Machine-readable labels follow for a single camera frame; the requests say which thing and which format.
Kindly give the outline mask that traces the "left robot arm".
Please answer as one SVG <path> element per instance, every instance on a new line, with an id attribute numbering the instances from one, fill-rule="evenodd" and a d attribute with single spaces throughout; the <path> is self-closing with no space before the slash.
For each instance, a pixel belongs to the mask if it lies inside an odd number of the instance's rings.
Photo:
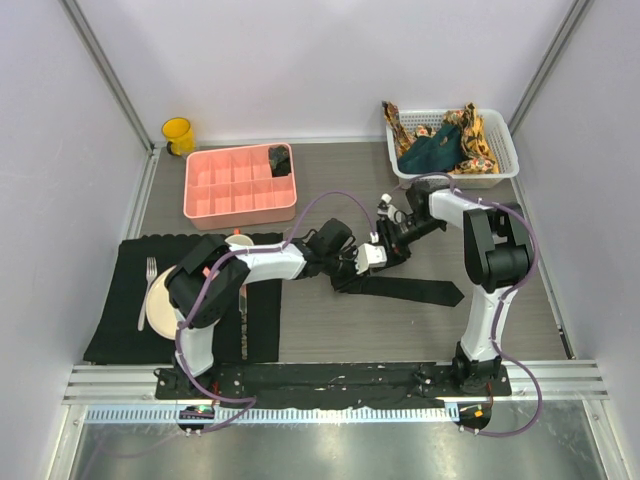
<path id="1" fill-rule="evenodd" d="M 298 280 L 321 273 L 340 282 L 364 278 L 383 267 L 387 253 L 380 236 L 348 249 L 351 230 L 330 219 L 307 239 L 242 246 L 214 235 L 204 236 L 165 280 L 176 315 L 176 362 L 179 388 L 190 398 L 205 397 L 213 385 L 214 331 L 245 285 Z"/>

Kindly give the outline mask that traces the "black tie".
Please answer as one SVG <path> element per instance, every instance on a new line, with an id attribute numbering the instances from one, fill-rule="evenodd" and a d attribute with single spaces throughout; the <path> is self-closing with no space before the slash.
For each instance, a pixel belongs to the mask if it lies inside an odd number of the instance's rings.
<path id="1" fill-rule="evenodd" d="M 331 279 L 331 284 L 334 290 L 340 293 L 385 297 L 451 308 L 465 298 L 451 281 L 362 276 L 351 280 Z"/>

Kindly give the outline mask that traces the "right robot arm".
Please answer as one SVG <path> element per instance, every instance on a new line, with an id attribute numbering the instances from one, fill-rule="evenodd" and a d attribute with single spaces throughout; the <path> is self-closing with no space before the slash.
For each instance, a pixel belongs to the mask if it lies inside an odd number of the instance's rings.
<path id="1" fill-rule="evenodd" d="M 456 345 L 451 380 L 472 395 L 499 379 L 501 338 L 509 305 L 537 266 L 537 244 L 519 205 L 470 199 L 454 186 L 416 182 L 406 191 L 406 214 L 384 194 L 377 206 L 377 240 L 386 251 L 383 269 L 406 262 L 410 245 L 453 226 L 463 234 L 466 274 L 474 285 L 467 327 Z"/>

